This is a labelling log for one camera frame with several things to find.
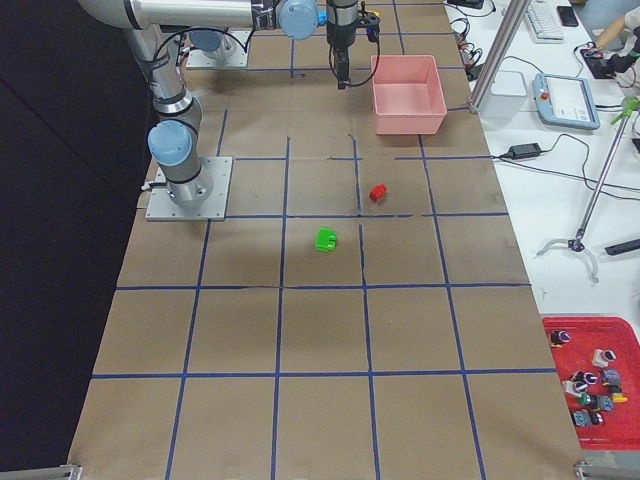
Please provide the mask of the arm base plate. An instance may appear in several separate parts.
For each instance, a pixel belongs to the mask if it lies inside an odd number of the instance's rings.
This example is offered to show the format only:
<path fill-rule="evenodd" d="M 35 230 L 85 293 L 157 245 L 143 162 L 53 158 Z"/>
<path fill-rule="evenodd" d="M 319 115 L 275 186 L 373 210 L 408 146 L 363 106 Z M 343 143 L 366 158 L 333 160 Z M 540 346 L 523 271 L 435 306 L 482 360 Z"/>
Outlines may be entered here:
<path fill-rule="evenodd" d="M 245 69 L 248 64 L 250 31 L 191 31 L 186 68 L 190 70 Z"/>
<path fill-rule="evenodd" d="M 199 157 L 199 175 L 184 184 L 166 180 L 160 167 L 149 190 L 148 221 L 224 221 L 232 178 L 232 157 Z"/>

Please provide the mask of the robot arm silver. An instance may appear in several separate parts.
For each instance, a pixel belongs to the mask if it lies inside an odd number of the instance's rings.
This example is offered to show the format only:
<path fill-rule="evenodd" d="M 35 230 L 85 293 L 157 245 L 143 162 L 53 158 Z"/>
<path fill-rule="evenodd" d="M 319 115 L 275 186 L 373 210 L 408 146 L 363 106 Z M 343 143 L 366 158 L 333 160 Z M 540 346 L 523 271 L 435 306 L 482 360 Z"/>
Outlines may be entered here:
<path fill-rule="evenodd" d="M 148 134 L 148 147 L 165 176 L 169 199 L 179 207 L 204 202 L 214 180 L 196 153 L 201 105 L 178 73 L 162 28 L 172 27 L 176 35 L 205 31 L 222 36 L 235 27 L 251 32 L 280 30 L 294 40 L 305 40 L 319 24 L 314 1 L 83 1 L 80 5 L 99 22 L 124 31 L 160 119 Z"/>
<path fill-rule="evenodd" d="M 228 35 L 212 30 L 189 32 L 191 44 L 203 54 L 216 61 L 226 60 L 236 49 L 236 42 Z"/>

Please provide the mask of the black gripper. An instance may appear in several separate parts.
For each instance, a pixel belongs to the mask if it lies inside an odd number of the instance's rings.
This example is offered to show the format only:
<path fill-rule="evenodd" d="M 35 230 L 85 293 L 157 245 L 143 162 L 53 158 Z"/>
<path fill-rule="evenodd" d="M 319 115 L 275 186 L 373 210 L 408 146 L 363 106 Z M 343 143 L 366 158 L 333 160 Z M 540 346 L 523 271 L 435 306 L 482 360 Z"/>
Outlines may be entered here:
<path fill-rule="evenodd" d="M 370 43 L 379 42 L 379 16 L 366 7 L 365 1 L 327 1 L 326 36 L 330 58 L 336 63 L 337 86 L 345 89 L 343 62 L 349 60 L 349 48 L 362 29 Z"/>

